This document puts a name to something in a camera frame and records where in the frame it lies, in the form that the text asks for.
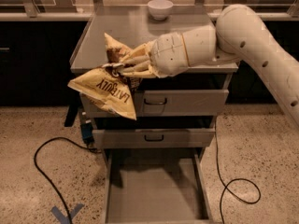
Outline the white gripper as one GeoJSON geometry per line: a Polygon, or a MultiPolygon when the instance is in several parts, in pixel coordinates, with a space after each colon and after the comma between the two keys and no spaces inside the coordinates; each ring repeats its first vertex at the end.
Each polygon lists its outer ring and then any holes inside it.
{"type": "Polygon", "coordinates": [[[161,35],[154,43],[143,43],[121,58],[120,63],[133,64],[117,69],[124,77],[155,78],[155,75],[157,77],[174,77],[189,69],[180,33],[161,35]]]}

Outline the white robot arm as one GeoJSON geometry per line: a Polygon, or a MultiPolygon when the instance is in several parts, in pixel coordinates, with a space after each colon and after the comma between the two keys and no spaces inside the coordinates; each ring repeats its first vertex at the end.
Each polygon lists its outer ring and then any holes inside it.
{"type": "Polygon", "coordinates": [[[299,62],[245,5],[230,5],[215,24],[160,35],[120,60],[125,77],[174,77],[198,65],[246,62],[284,113],[299,124],[299,62]]]}

